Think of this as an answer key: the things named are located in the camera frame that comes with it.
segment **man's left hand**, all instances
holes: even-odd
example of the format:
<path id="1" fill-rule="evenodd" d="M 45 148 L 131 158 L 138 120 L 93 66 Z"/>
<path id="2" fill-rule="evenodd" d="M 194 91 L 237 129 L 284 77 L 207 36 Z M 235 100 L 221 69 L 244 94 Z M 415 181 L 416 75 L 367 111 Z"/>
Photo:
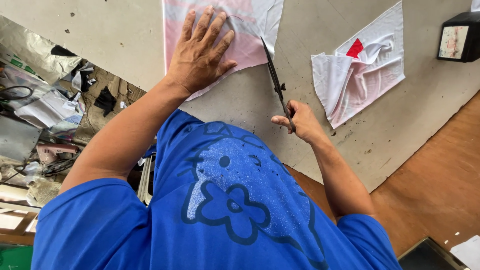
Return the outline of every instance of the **man's left hand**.
<path id="1" fill-rule="evenodd" d="M 191 10 L 187 14 L 166 76 L 179 83 L 190 94 L 206 88 L 228 70 L 237 66 L 237 62 L 234 60 L 220 63 L 235 35 L 233 30 L 228 31 L 214 47 L 213 44 L 220 34 L 227 15 L 225 12 L 220 12 L 208 27 L 213 13 L 214 8 L 209 5 L 193 34 L 195 11 Z"/>

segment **forearm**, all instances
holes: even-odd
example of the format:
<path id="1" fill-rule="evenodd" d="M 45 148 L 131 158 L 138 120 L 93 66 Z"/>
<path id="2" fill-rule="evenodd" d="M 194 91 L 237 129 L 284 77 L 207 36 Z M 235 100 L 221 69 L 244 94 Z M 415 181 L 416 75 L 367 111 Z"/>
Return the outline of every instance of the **forearm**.
<path id="1" fill-rule="evenodd" d="M 328 138 L 316 139 L 311 146 L 335 218 L 348 214 L 374 215 L 370 194 Z"/>
<path id="2" fill-rule="evenodd" d="M 92 138 L 63 182 L 61 191 L 77 185 L 79 179 L 81 182 L 103 177 L 126 180 L 162 124 L 188 96 L 185 88 L 165 77 Z"/>

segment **black box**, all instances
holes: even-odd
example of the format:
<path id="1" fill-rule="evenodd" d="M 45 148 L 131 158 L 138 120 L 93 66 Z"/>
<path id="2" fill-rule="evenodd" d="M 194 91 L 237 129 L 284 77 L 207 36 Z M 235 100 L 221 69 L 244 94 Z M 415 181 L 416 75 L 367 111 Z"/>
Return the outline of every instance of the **black box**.
<path id="1" fill-rule="evenodd" d="M 465 12 L 444 22 L 437 59 L 473 62 L 480 58 L 480 12 Z"/>

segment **green object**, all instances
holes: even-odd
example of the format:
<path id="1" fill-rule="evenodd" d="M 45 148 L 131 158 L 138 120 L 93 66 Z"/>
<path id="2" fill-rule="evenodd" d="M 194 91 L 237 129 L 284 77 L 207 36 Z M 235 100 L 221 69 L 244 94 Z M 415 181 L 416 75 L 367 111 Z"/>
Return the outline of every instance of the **green object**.
<path id="1" fill-rule="evenodd" d="M 25 66 L 25 71 L 30 72 L 33 75 L 36 74 L 35 71 L 33 71 L 33 69 L 31 69 L 29 66 Z"/>
<path id="2" fill-rule="evenodd" d="M 22 246 L 0 251 L 0 270 L 30 270 L 32 246 Z"/>
<path id="3" fill-rule="evenodd" d="M 19 68 L 21 68 L 24 65 L 22 62 L 19 62 L 19 61 L 13 59 L 13 58 L 12 58 L 12 60 L 10 60 L 10 63 L 16 65 Z"/>

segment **blue t-shirt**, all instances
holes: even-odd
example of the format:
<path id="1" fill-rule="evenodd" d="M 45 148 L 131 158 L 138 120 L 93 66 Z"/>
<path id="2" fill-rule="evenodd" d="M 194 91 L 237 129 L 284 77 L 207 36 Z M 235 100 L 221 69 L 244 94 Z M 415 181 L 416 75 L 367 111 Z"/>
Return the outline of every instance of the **blue t-shirt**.
<path id="1" fill-rule="evenodd" d="M 400 270 L 372 217 L 335 224 L 255 135 L 177 110 L 158 132 L 148 207 L 104 178 L 50 201 L 33 270 Z"/>

